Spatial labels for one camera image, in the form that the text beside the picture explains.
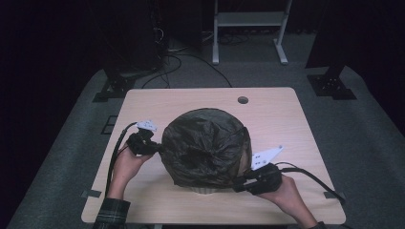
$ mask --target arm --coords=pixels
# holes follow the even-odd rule
[[[128,182],[138,173],[140,166],[152,156],[135,156],[124,146],[114,165],[107,198],[103,200],[93,228],[124,228],[130,202],[123,200]]]
[[[318,222],[302,200],[294,179],[282,176],[282,180],[283,182],[277,191],[263,193],[258,195],[258,197],[267,199],[276,204],[283,212],[292,216],[301,228],[317,226]]]

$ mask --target gray carpet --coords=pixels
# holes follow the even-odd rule
[[[330,173],[334,187],[344,192],[343,206],[352,228],[403,228],[405,225],[405,138],[369,93],[362,78],[346,68],[341,79],[357,100],[317,97],[305,70],[314,35],[287,34],[284,48],[289,64],[278,62],[270,35],[254,35],[238,46],[220,46],[216,67],[235,88],[291,87],[295,90],[310,128]],[[206,61],[211,46],[201,52],[186,50]],[[181,67],[158,77],[145,88],[221,88],[226,80],[206,63],[192,56],[178,55]],[[178,65],[165,58],[165,69]],[[153,76],[138,80],[140,88]],[[85,198],[109,140],[101,130],[109,115],[117,115],[122,98],[94,103],[93,98],[106,82],[104,71],[89,81],[49,151],[45,162],[8,228],[90,228],[81,221]],[[129,225],[139,228],[140,225]],[[344,228],[329,225],[329,228]]]

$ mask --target hand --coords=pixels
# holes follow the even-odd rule
[[[271,193],[258,195],[276,204],[283,212],[292,216],[301,228],[310,228],[317,225],[317,221],[302,200],[295,181],[291,177],[282,176],[280,188]]]
[[[114,165],[113,179],[107,198],[123,199],[128,182],[138,173],[140,166],[152,156],[135,156],[125,144]]]

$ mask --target sleeve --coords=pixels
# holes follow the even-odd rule
[[[318,222],[318,225],[311,227],[309,229],[327,229],[327,226],[323,221]]]
[[[131,203],[125,200],[105,198],[93,229],[123,229],[130,205]]]

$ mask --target light wood surface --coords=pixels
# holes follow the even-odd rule
[[[248,98],[240,104],[238,97]],[[92,189],[100,198],[89,197],[82,219],[94,222],[104,197],[108,165],[117,139],[130,123],[151,119],[158,130],[152,140],[160,142],[164,128],[176,117],[199,108],[224,110],[248,128],[253,153],[283,145],[273,163],[285,161],[308,170],[332,189],[332,183],[295,91],[291,88],[164,89],[131,90],[125,97],[116,126],[98,169]],[[138,129],[129,129],[127,136]],[[311,178],[297,173],[298,189],[317,220],[345,222],[337,199],[326,199],[325,190]],[[131,202],[127,222],[156,224],[287,224],[295,221],[277,206],[248,192],[221,190],[201,195],[173,184],[155,154],[130,181],[125,191]]]

